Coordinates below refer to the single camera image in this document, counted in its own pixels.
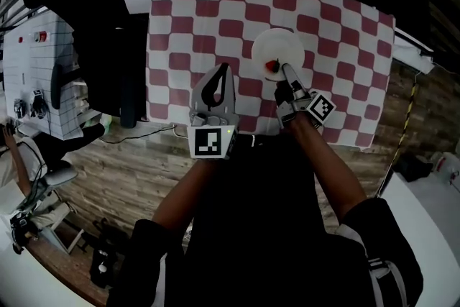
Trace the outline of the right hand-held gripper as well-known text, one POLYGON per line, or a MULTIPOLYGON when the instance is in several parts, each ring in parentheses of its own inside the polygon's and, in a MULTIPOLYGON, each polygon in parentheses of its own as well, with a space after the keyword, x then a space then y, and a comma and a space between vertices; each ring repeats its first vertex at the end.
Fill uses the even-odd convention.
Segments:
POLYGON ((282 128, 286 128, 297 113, 304 113, 311 124, 318 129, 336 109, 336 105, 319 92, 307 92, 304 87, 298 87, 300 81, 289 63, 282 65, 282 73, 286 81, 277 83, 275 100, 277 104, 277 118, 282 128))

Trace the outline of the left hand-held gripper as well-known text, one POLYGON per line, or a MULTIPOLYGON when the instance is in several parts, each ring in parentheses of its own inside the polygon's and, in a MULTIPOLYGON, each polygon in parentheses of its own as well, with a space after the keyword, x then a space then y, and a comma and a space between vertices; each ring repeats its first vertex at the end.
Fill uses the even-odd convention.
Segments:
POLYGON ((190 156, 228 159, 238 135, 239 118, 210 115, 234 113, 234 76, 228 63, 217 65, 199 80, 191 103, 196 114, 187 127, 190 156))

